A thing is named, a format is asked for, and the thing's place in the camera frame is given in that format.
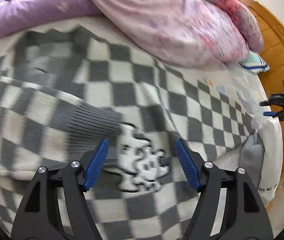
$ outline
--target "mattress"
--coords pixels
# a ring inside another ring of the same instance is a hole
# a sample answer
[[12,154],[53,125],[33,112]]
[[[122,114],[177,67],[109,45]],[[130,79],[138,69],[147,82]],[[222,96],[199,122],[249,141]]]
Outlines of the mattress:
[[[50,29],[55,29],[60,32],[69,32],[76,29],[79,25],[110,42],[140,49],[106,17],[84,17],[44,24],[0,39],[0,56],[5,55],[27,31],[45,33]],[[246,112],[253,117],[253,128],[257,129],[265,121],[262,113],[263,111],[269,111],[269,107],[260,107],[258,105],[260,101],[267,99],[260,80],[256,75],[245,72],[238,63],[214,64],[201,69],[179,68],[179,71],[183,74],[196,76],[198,80],[213,86],[219,92],[241,101]],[[271,143],[272,140],[281,140],[282,138],[281,133],[275,133],[273,136],[272,138],[272,135],[270,135]],[[224,154],[221,158],[215,160],[215,164],[223,169],[235,170],[238,168],[240,150],[241,148],[239,147]],[[221,190],[220,204],[218,206],[220,215],[216,216],[212,235],[218,233],[221,227],[225,197],[226,191],[223,189]]]

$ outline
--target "bed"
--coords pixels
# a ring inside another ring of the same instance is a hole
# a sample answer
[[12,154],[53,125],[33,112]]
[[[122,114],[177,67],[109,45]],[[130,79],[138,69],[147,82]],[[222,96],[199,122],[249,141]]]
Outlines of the bed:
[[[265,41],[265,48],[262,53],[262,57],[270,65],[270,74],[276,73],[275,69],[277,65],[272,60],[274,55],[283,55],[281,52],[281,41],[284,44],[284,36],[281,33],[284,32],[284,27],[276,21],[275,17],[266,9],[264,9],[259,3],[252,0],[240,0],[246,6],[248,6],[253,14],[256,16],[262,34]],[[279,28],[279,35],[272,32],[269,26],[273,26],[274,22],[277,22],[276,26]],[[0,56],[4,56],[6,62],[10,63],[14,58],[14,55],[10,49],[16,44],[16,42],[27,32],[34,31],[38,33],[47,33],[51,29],[55,29],[62,33],[67,33],[75,30],[79,26],[90,30],[95,35],[100,38],[107,39],[108,41],[113,41],[117,44],[131,46],[140,50],[133,41],[131,41],[124,33],[122,33],[110,20],[106,17],[83,17],[74,18],[69,20],[63,20],[53,23],[44,24],[38,27],[34,27],[28,30],[21,31],[19,33],[13,34],[6,38],[0,39]],[[230,97],[239,100],[248,114],[254,116],[252,126],[253,128],[258,128],[263,122],[264,117],[262,115],[263,111],[268,108],[259,107],[258,103],[260,101],[266,100],[267,95],[274,91],[274,89],[279,89],[281,91],[281,74],[278,75],[277,87],[272,87],[268,85],[266,80],[268,73],[262,74],[260,79],[251,73],[245,72],[238,63],[232,64],[215,64],[211,66],[210,70],[197,70],[197,69],[182,69],[180,70],[184,75],[194,75],[198,80],[205,83],[208,86],[214,87],[220,93],[226,94]],[[220,168],[235,170],[238,166],[240,148],[234,149],[223,155],[222,158],[218,158],[215,164],[219,165]],[[220,199],[225,198],[225,192],[221,194]],[[222,212],[223,205],[219,206],[219,211]],[[218,218],[214,224],[212,234],[217,233],[221,226],[221,218]]]

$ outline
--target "wooden furniture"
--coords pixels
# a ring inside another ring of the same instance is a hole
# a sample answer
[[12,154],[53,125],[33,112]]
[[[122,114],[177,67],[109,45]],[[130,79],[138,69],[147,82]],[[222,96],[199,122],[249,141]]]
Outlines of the wooden furniture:
[[[260,73],[259,78],[265,92],[267,96],[271,93],[281,93],[283,92],[282,80],[284,80],[284,26],[259,2],[254,0],[239,1],[247,6],[255,16],[264,38],[264,48],[260,55],[269,65],[270,70],[266,73]],[[279,111],[281,108],[272,106],[271,109],[273,111]],[[284,154],[283,122],[281,122],[281,126],[283,132]]]

